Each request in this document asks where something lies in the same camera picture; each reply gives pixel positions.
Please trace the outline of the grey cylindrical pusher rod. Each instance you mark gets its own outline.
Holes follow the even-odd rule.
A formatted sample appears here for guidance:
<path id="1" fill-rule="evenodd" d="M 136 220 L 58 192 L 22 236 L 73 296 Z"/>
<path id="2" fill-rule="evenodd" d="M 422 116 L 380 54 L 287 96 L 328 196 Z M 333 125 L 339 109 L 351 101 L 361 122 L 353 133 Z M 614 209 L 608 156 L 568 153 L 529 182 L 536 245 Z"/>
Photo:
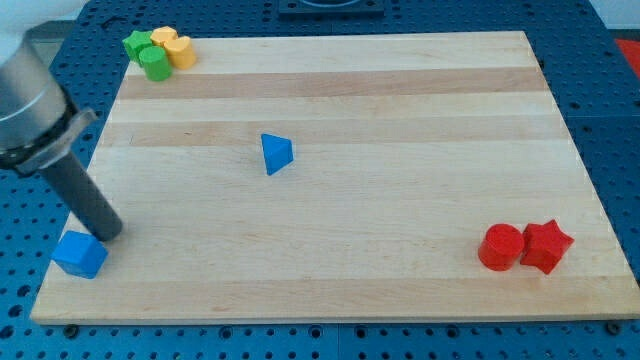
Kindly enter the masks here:
<path id="1" fill-rule="evenodd" d="M 121 218 L 74 153 L 67 153 L 39 172 L 99 241 L 113 240 L 121 233 Z"/>

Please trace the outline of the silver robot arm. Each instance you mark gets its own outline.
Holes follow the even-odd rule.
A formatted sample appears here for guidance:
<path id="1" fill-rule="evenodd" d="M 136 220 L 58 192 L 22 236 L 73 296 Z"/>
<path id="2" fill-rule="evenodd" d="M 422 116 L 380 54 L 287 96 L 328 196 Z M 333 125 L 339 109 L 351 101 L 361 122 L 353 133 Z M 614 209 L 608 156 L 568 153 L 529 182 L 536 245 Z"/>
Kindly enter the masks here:
<path id="1" fill-rule="evenodd" d="M 1 167 L 41 174 L 91 234 L 109 241 L 122 231 L 122 220 L 71 151 L 97 116 L 76 106 L 27 37 L 30 29 L 85 4 L 1 0 Z"/>

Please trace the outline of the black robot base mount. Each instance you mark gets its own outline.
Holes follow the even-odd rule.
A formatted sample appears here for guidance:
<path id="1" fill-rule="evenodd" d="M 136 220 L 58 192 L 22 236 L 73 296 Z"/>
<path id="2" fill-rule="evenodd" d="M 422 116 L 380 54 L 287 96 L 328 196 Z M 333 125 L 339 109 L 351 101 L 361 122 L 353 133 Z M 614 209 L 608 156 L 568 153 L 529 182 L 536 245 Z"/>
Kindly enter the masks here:
<path id="1" fill-rule="evenodd" d="M 385 16 L 385 0 L 278 0 L 279 19 Z"/>

